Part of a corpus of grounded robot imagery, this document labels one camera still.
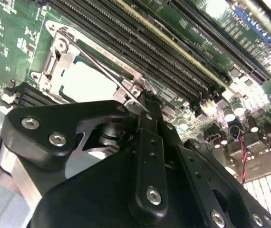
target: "motherboard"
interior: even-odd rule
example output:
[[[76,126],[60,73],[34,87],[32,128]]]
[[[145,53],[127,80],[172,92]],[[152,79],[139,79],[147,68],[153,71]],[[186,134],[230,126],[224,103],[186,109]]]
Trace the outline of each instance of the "motherboard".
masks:
[[[16,95],[19,85],[28,94]],[[265,146],[249,158],[271,151],[271,33],[242,1],[0,0],[7,111],[105,99],[127,106],[143,90],[183,141],[228,145],[241,160],[233,144],[258,132]]]

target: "metal screw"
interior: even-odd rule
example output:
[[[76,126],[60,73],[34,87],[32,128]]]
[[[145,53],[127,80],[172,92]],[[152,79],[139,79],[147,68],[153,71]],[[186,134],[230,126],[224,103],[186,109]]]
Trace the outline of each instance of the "metal screw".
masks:
[[[200,145],[199,145],[199,143],[197,143],[197,142],[194,142],[194,146],[195,146],[195,148],[197,148],[197,149],[200,148]]]
[[[266,215],[264,215],[263,217],[268,222],[268,224],[271,226],[271,219],[269,217],[267,217]]]
[[[64,39],[58,39],[55,43],[55,48],[59,51],[59,52],[64,52],[67,49],[67,43]]]
[[[169,123],[167,123],[167,127],[168,127],[170,130],[173,130],[173,129],[174,129],[174,127],[173,127],[171,124],[169,124]]]
[[[119,111],[123,112],[123,113],[125,112],[125,109],[124,109],[124,107],[122,107],[122,106],[118,106],[117,109],[118,109]]]
[[[52,145],[60,147],[66,144],[66,138],[62,134],[54,133],[50,135],[49,142]]]
[[[39,121],[34,118],[27,117],[21,121],[21,125],[29,130],[35,130],[39,127]]]
[[[216,223],[216,225],[219,228],[224,228],[225,227],[225,221],[222,218],[222,216],[219,214],[218,211],[212,210],[211,211],[211,217],[212,217],[212,220],[214,221],[214,223]]]
[[[149,120],[152,120],[152,119],[153,119],[149,113],[146,114],[146,117],[147,117]]]
[[[261,218],[256,215],[256,214],[252,214],[253,218],[254,218],[254,221],[256,222],[256,224],[260,227],[263,227],[263,222],[261,220]]]
[[[146,191],[146,197],[154,205],[159,205],[161,203],[161,195],[160,193],[152,188],[147,189]]]

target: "dimm slot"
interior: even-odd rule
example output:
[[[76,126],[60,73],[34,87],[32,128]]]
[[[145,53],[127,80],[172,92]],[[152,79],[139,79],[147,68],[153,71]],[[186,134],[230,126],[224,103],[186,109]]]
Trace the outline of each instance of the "dimm slot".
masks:
[[[177,93],[181,97],[184,97],[188,101],[196,99],[196,97],[187,92],[187,88],[182,83],[177,81],[175,78],[166,76],[162,72],[158,72],[158,70],[153,72],[152,71],[153,69],[149,67],[141,58],[135,56],[134,53],[128,52],[123,48],[119,49],[118,47],[120,47],[120,44],[118,44],[117,41],[114,42],[109,38],[106,39],[105,34],[101,33],[101,31],[93,27],[92,24],[85,23],[84,18],[78,15],[77,10],[72,9],[71,7],[67,7],[65,3],[63,5],[62,2],[60,1],[55,2],[51,1],[50,6],[53,7],[55,10],[59,11],[60,13],[62,13],[63,16],[65,16],[72,22],[80,25],[82,29],[88,31],[88,33],[92,34],[93,37],[97,38],[98,40],[101,40],[102,42],[101,44],[104,44],[104,48],[110,49],[110,51],[112,51],[113,54],[115,54],[117,57],[122,57],[121,52],[122,50],[124,50],[124,52],[127,53],[127,55],[124,56],[126,62],[129,63],[134,68],[136,68],[142,74],[150,75],[154,79],[163,83],[165,86],[171,88],[175,93]]]
[[[104,1],[104,2],[93,1],[92,4],[96,4],[100,10],[105,11],[106,13],[111,15],[113,19],[120,21],[121,24],[125,24],[125,26],[129,27],[130,29],[132,28],[134,33],[137,32],[138,34],[141,34],[142,35],[141,39],[145,39],[144,42],[154,44],[155,48],[153,49],[153,51],[158,50],[160,52],[160,50],[162,50],[161,56],[170,64],[178,68],[182,73],[190,74],[191,77],[194,77],[197,81],[199,81],[204,86],[210,86],[213,84],[213,81],[209,77],[202,74],[195,67],[193,67],[190,64],[186,65],[185,60],[183,61],[181,56],[173,52],[172,49],[168,50],[168,48],[164,48],[164,43],[160,39],[156,38],[155,35],[153,35],[151,32],[149,32],[146,29],[141,29],[140,26],[136,25],[135,21],[131,22],[130,17],[126,15],[126,13],[120,12],[119,14],[117,14],[117,11],[119,9],[116,8],[114,4],[108,1]]]
[[[72,7],[76,7],[78,6],[78,10],[81,11],[81,13],[84,15],[84,17],[89,18],[91,21],[94,21],[94,23],[96,23],[97,25],[99,25],[102,29],[105,30],[105,32],[107,32],[109,35],[111,35],[112,37],[114,37],[117,40],[120,40],[121,43],[124,43],[128,48],[130,48],[131,50],[137,50],[137,49],[141,49],[142,52],[144,53],[144,55],[146,57],[150,57],[151,63],[156,64],[158,63],[160,66],[160,70],[162,72],[164,72],[166,75],[173,75],[174,77],[180,78],[180,80],[184,81],[185,83],[188,84],[188,90],[189,92],[191,92],[193,95],[198,96],[199,92],[204,93],[207,92],[207,90],[203,87],[199,87],[196,85],[195,82],[193,82],[189,77],[190,75],[188,75],[187,77],[184,77],[182,74],[180,74],[178,72],[178,70],[176,68],[174,68],[172,65],[168,64],[168,62],[164,62],[161,61],[160,56],[164,59],[172,59],[171,56],[167,56],[166,53],[162,50],[162,48],[160,47],[157,51],[155,51],[158,56],[153,55],[153,53],[148,50],[147,48],[144,48],[143,43],[141,43],[137,37],[134,37],[134,39],[131,39],[130,36],[127,36],[126,32],[123,31],[123,29],[121,27],[119,27],[119,25],[114,24],[113,22],[111,23],[111,20],[107,20],[103,18],[102,14],[99,14],[97,12],[97,9],[95,9],[94,7],[85,4],[85,2],[78,2],[75,3],[75,1],[73,0],[67,0],[67,2],[72,6]]]
[[[238,67],[249,74],[255,81],[261,84],[271,78],[266,69],[256,59],[222,31],[218,24],[210,21],[202,14],[191,1],[171,0],[168,4],[186,21],[205,34],[211,42],[225,52],[228,58],[233,60]]]

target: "black mounting hardware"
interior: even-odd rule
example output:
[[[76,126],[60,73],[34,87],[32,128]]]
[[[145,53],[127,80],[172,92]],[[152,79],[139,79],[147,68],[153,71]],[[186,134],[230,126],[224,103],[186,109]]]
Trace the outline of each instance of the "black mounting hardware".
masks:
[[[103,101],[7,115],[0,183],[20,190],[35,210],[31,228],[271,228],[269,212],[203,144],[183,144],[175,127],[163,121],[159,103],[145,92],[139,100],[150,113],[135,116],[118,102]],[[79,133],[85,136],[75,145]],[[117,153],[65,180],[74,149],[87,152],[109,143],[120,147]]]

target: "capacitor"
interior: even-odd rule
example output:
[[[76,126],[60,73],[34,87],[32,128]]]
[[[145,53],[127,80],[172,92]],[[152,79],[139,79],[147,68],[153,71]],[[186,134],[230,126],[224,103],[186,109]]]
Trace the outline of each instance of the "capacitor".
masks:
[[[241,103],[234,103],[232,105],[232,109],[234,110],[234,114],[236,116],[242,116],[245,113],[245,108]]]
[[[224,120],[226,122],[234,121],[235,118],[236,117],[235,117],[234,112],[232,111],[232,109],[230,109],[230,108],[225,109],[225,111],[224,111]]]
[[[263,131],[266,136],[271,137],[271,123],[265,123],[263,125]]]
[[[188,128],[187,120],[186,119],[180,119],[179,122],[179,130],[180,131],[186,131]]]
[[[225,132],[220,132],[220,143],[221,143],[221,145],[227,144],[227,138],[226,138]]]
[[[251,132],[258,132],[258,125],[254,117],[248,118],[248,125]]]
[[[213,141],[213,146],[214,146],[214,148],[220,148],[221,143],[220,143],[220,139],[219,139],[219,138],[218,138],[218,139],[215,139],[215,140]]]

